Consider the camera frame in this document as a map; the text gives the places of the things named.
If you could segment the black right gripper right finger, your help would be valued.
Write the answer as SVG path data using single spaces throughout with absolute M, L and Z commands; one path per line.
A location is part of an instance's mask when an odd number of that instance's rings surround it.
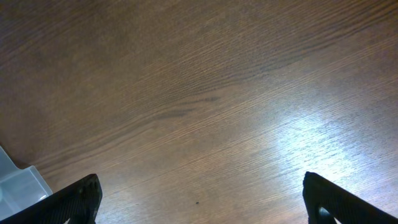
M 397 224 L 396 217 L 376 208 L 314 172 L 305 173 L 302 194 L 309 224 Z

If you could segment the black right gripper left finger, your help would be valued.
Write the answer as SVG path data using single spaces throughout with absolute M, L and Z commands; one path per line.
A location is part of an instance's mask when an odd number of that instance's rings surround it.
M 98 176 L 89 174 L 1 224 L 95 224 L 102 196 Z

